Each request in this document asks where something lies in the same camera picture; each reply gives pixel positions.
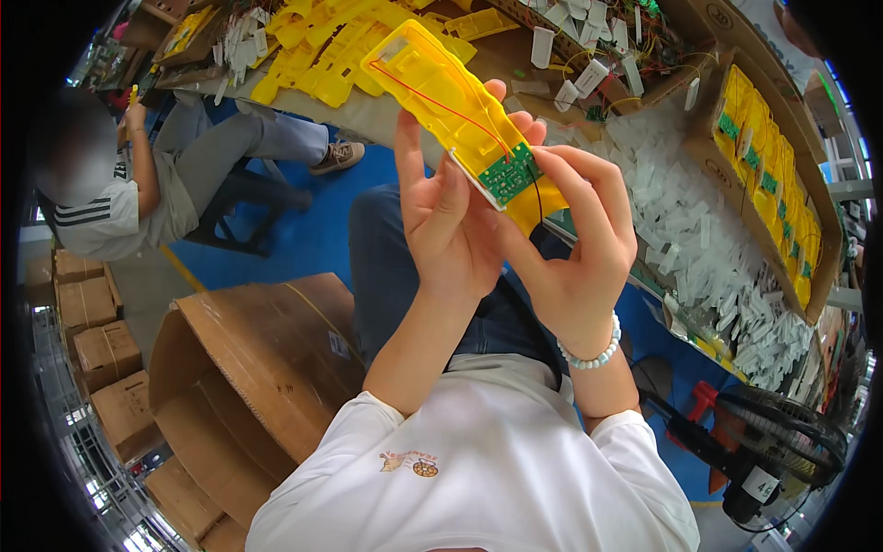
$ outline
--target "electric fan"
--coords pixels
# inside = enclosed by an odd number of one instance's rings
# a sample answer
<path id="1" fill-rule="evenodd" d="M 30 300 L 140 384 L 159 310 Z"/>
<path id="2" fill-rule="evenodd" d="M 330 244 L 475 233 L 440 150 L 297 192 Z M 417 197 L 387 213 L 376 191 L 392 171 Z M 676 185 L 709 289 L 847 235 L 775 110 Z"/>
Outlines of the electric fan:
<path id="1" fill-rule="evenodd" d="M 843 470 L 846 436 L 826 418 L 771 391 L 734 385 L 714 399 L 714 429 L 688 420 L 656 393 L 640 390 L 689 452 L 730 481 L 723 510 L 745 531 L 785 523 L 816 488 Z"/>

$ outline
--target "factory floor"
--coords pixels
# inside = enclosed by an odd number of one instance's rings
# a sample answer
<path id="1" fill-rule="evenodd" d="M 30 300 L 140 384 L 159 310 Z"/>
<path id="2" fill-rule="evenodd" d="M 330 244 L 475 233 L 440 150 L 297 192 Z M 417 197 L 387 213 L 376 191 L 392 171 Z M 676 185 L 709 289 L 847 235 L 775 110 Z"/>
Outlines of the factory floor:
<path id="1" fill-rule="evenodd" d="M 217 108 L 208 105 L 207 109 L 216 123 L 236 112 L 232 102 L 223 102 Z M 332 129 L 330 135 L 334 136 L 334 133 L 335 129 Z M 262 169 L 259 162 L 252 163 L 249 169 Z M 349 206 L 360 191 L 396 181 L 392 151 L 381 146 L 368 146 L 365 158 L 355 167 L 318 178 L 312 177 L 303 165 L 277 165 L 291 185 L 313 192 L 313 205 L 305 213 L 289 213 L 276 223 L 268 241 L 272 252 L 268 259 L 177 242 L 169 247 L 173 253 L 170 257 L 177 260 L 177 268 L 158 251 L 111 263 L 123 295 L 126 320 L 130 322 L 146 362 L 162 315 L 171 300 L 193 293 L 193 286 L 181 273 L 209 290 L 250 282 L 281 282 L 321 272 L 334 272 L 351 287 L 346 229 Z M 260 212 L 240 205 L 236 216 L 228 217 L 228 222 L 234 233 L 239 233 L 249 231 L 259 219 Z M 616 312 L 630 334 L 634 360 L 660 355 L 672 366 L 674 382 L 668 396 L 670 403 L 681 412 L 688 412 L 695 404 L 691 391 L 697 382 L 707 381 L 716 389 L 736 382 L 711 360 L 671 336 L 653 318 L 646 300 L 658 305 L 645 292 L 626 285 Z M 648 422 L 657 435 L 662 459 L 681 483 L 687 498 L 698 509 L 719 510 L 721 492 L 708 494 L 708 467 L 665 436 L 659 416 L 651 417 Z M 710 420 L 705 423 L 710 427 Z M 711 510 L 702 515 L 715 519 Z"/>

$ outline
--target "black stool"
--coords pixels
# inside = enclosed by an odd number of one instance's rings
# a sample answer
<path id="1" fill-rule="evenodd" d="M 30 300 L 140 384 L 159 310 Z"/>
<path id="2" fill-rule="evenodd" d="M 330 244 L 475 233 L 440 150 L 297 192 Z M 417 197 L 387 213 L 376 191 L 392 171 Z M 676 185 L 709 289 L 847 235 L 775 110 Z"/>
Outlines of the black stool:
<path id="1" fill-rule="evenodd" d="M 248 159 L 243 159 L 233 168 L 221 188 L 215 194 L 206 212 L 200 218 L 200 226 L 185 236 L 186 241 L 204 246 L 218 247 L 240 253 L 248 253 L 267 258 L 270 251 L 260 247 L 276 220 L 289 209 L 306 211 L 313 202 L 308 190 L 301 190 L 285 182 L 267 178 L 245 168 Z M 236 207 L 237 203 L 265 205 L 269 211 L 254 229 L 249 239 L 236 239 L 224 216 Z M 215 226 L 221 226 L 224 238 L 215 234 Z"/>

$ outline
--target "brown sneaker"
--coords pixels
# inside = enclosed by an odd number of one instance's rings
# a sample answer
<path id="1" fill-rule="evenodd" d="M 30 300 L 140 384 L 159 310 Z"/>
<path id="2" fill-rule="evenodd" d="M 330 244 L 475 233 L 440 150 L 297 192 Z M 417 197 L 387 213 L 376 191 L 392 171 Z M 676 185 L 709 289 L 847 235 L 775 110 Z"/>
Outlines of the brown sneaker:
<path id="1" fill-rule="evenodd" d="M 349 169 L 365 156 L 365 144 L 361 142 L 337 142 L 328 144 L 325 161 L 310 167 L 310 174 L 319 176 L 332 170 Z"/>

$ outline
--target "green circuit board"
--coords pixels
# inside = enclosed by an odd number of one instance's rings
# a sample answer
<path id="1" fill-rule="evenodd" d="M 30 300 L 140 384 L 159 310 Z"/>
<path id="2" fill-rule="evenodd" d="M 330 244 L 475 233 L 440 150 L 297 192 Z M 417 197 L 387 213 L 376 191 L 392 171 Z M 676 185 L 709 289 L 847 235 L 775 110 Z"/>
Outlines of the green circuit board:
<path id="1" fill-rule="evenodd" d="M 479 182 L 501 206 L 505 206 L 512 198 L 539 180 L 542 174 L 533 160 L 531 149 L 521 142 L 509 152 L 508 163 L 505 155 L 497 159 L 479 174 Z"/>

